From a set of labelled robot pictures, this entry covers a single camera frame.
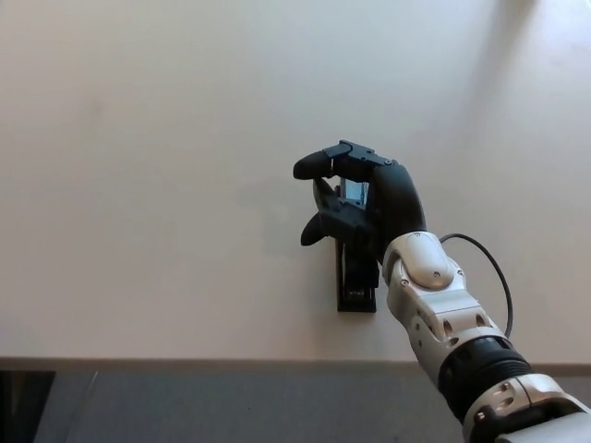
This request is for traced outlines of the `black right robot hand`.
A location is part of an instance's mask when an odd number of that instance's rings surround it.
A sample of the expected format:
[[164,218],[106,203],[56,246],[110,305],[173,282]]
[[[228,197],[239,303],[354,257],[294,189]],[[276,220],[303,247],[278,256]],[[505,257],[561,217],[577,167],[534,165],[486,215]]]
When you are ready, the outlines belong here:
[[[371,148],[342,140],[300,159],[293,176],[313,182],[317,206],[301,234],[302,246],[331,237],[382,263],[394,239],[427,230],[410,173],[399,162],[381,157]],[[357,204],[339,196],[327,182],[334,176],[367,184],[367,202]]]

